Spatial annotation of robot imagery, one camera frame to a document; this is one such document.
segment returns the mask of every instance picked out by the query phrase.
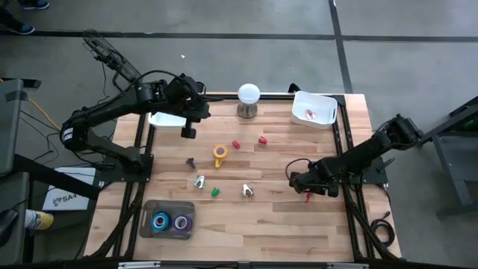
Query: person's foot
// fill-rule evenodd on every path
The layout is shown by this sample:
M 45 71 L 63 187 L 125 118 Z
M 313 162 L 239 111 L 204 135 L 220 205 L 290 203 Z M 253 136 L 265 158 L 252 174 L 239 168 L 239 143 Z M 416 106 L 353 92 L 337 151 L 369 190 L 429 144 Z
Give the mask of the person's foot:
M 7 30 L 12 31 L 13 33 L 26 35 L 33 33 L 35 31 L 35 27 L 26 24 L 20 24 L 13 27 L 7 27 Z
M 50 3 L 44 0 L 37 0 L 36 2 L 32 3 L 25 3 L 22 5 L 23 10 L 34 10 L 34 9 L 47 9 L 50 6 Z

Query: wooden table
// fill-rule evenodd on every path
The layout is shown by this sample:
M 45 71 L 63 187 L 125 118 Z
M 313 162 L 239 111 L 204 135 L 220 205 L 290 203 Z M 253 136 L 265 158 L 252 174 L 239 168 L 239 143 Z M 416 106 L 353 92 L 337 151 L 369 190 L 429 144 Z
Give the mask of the wooden table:
M 345 95 L 345 99 L 357 145 L 372 135 L 367 105 L 360 94 Z M 286 164 L 297 158 L 317 160 L 336 155 L 332 129 L 318 130 L 292 123 L 291 101 L 260 101 L 258 115 L 251 120 L 236 116 L 237 103 L 211 103 L 212 117 L 194 125 L 195 140 L 181 138 L 179 132 L 155 133 L 154 167 L 143 202 L 192 201 L 196 205 L 196 222 L 193 237 L 187 241 L 137 236 L 134 259 L 352 261 L 342 194 L 337 198 L 315 194 L 305 203 L 305 194 L 297 194 L 288 186 L 284 172 Z M 114 142 L 132 146 L 137 121 L 137 115 L 119 118 Z M 338 122 L 343 131 L 341 115 Z M 267 145 L 258 143 L 261 135 L 269 140 Z M 240 141 L 239 150 L 231 145 L 233 140 Z M 216 169 L 212 149 L 219 143 L 228 146 L 229 154 Z M 196 171 L 185 164 L 191 157 L 195 159 Z M 305 165 L 297 162 L 289 171 L 304 172 Z M 206 178 L 205 190 L 193 186 L 198 175 Z M 254 188 L 253 197 L 242 197 L 244 183 Z M 216 198 L 211 197 L 213 188 L 221 190 Z M 97 250 L 117 224 L 124 189 L 124 183 L 113 183 L 100 193 L 85 255 Z M 363 191 L 370 221 L 390 210 L 383 190 L 365 185 Z M 388 220 L 393 225 L 392 216 Z M 365 255 L 363 231 L 357 231 Z M 125 229 L 122 251 L 128 237 L 129 226 Z M 400 256 L 397 239 L 390 250 Z

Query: concrete floor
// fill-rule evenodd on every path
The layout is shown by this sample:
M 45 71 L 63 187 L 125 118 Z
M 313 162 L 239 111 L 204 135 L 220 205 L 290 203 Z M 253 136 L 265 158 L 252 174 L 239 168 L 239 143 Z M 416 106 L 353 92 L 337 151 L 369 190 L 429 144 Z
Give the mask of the concrete floor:
M 327 0 L 51 0 L 44 11 L 17 17 L 38 30 L 137 31 L 167 33 L 333 34 Z M 335 0 L 343 34 L 476 36 L 474 0 Z M 109 39 L 139 70 L 185 72 L 209 91 L 236 91 L 247 82 L 265 92 L 285 92 L 291 82 L 316 93 L 344 93 L 335 41 Z M 345 42 L 354 93 L 367 98 L 373 127 L 397 113 L 430 130 L 475 97 L 478 43 Z M 73 109 L 103 97 L 101 64 L 80 38 L 0 37 L 0 75 L 37 78 L 30 92 L 56 123 Z M 107 69 L 106 92 L 114 95 Z M 28 103 L 23 109 L 37 117 Z M 44 134 L 51 130 L 32 122 Z M 109 135 L 114 123 L 99 127 Z M 60 157 L 51 167 L 80 163 L 54 139 Z M 17 152 L 34 158 L 44 139 L 21 125 Z M 456 204 L 431 144 L 390 152 L 390 195 L 403 257 L 414 262 L 476 267 L 478 217 L 438 221 L 435 212 Z M 71 259 L 86 229 L 65 229 L 37 240 L 36 259 Z

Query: yellow spool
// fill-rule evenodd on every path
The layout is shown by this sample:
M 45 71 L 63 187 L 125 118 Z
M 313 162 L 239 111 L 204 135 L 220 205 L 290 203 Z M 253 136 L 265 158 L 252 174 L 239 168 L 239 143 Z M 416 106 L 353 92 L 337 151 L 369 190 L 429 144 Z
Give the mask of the yellow spool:
M 223 163 L 222 159 L 227 156 L 227 148 L 224 145 L 217 145 L 212 150 L 212 153 L 216 157 L 216 168 L 218 168 Z

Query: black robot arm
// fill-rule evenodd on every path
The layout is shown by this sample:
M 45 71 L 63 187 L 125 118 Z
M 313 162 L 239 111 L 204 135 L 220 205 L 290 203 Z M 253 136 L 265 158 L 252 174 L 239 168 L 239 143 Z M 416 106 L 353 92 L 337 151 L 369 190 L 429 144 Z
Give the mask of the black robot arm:
M 310 162 L 307 173 L 292 172 L 289 185 L 299 194 L 310 190 L 324 195 L 328 191 L 330 197 L 336 197 L 340 180 L 349 174 L 361 173 L 390 149 L 406 150 L 415 146 L 421 135 L 410 118 L 398 114 L 382 124 L 370 139 L 344 154 Z
M 96 135 L 91 128 L 126 114 L 162 112 L 186 118 L 181 136 L 194 139 L 196 130 L 191 128 L 191 123 L 210 117 L 208 101 L 219 99 L 199 94 L 204 90 L 204 84 L 184 74 L 175 76 L 169 84 L 165 80 L 138 83 L 145 75 L 111 100 L 74 111 L 60 132 L 64 146 L 73 152 L 92 150 L 110 156 L 119 160 L 125 172 L 137 173 L 143 166 L 138 148 L 116 145 Z

